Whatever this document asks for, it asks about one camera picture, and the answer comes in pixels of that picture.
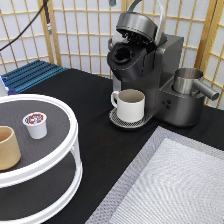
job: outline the coffee pod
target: coffee pod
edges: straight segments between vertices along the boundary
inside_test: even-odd
[[[7,126],[0,126],[0,170],[16,165],[21,158],[15,132]]]
[[[26,125],[31,138],[41,139],[47,135],[47,116],[41,112],[34,112],[23,118],[23,124]]]

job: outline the black table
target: black table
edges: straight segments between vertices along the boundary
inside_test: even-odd
[[[83,179],[71,202],[46,223],[85,223],[158,126],[224,149],[224,111],[204,106],[201,121],[179,129],[151,120],[125,132],[109,120],[112,80],[75,69],[64,71],[23,93],[43,94],[67,103],[79,123]]]

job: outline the gray mesh mat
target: gray mesh mat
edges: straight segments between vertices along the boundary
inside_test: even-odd
[[[224,160],[224,153],[222,151],[158,127],[95,212],[87,220],[86,224],[109,223],[113,213],[165,138]]]
[[[57,201],[75,175],[71,153],[47,172],[24,183],[0,189],[0,222],[33,215]]]
[[[42,112],[47,115],[48,134],[38,140],[30,137],[22,119],[29,113]],[[12,171],[30,165],[54,151],[66,138],[70,129],[67,114],[59,107],[42,101],[20,100],[0,104],[0,126],[12,127],[21,151],[21,160]]]
[[[165,139],[111,224],[223,223],[224,161]]]

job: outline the coffee maker drip tray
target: coffee maker drip tray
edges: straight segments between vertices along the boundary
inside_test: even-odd
[[[147,124],[148,121],[152,118],[152,115],[145,113],[144,117],[140,121],[128,123],[128,122],[122,121],[121,119],[118,118],[117,108],[114,108],[110,112],[109,118],[110,118],[111,122],[118,128],[124,129],[126,131],[127,130],[134,131],[138,128],[143,127],[145,124]]]

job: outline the electrical cord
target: electrical cord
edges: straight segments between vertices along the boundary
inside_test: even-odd
[[[41,6],[40,10],[38,11],[38,13],[34,16],[34,18],[30,21],[30,23],[25,27],[25,29],[11,42],[9,42],[8,44],[6,44],[4,47],[2,47],[0,49],[0,51],[4,50],[5,48],[7,48],[8,46],[10,46],[12,43],[14,43],[16,40],[18,40],[23,34],[24,32],[29,28],[29,26],[33,23],[33,21],[37,18],[37,16],[41,13],[41,11],[43,10],[43,8],[47,5],[47,2],[49,0],[45,0],[44,4]]]

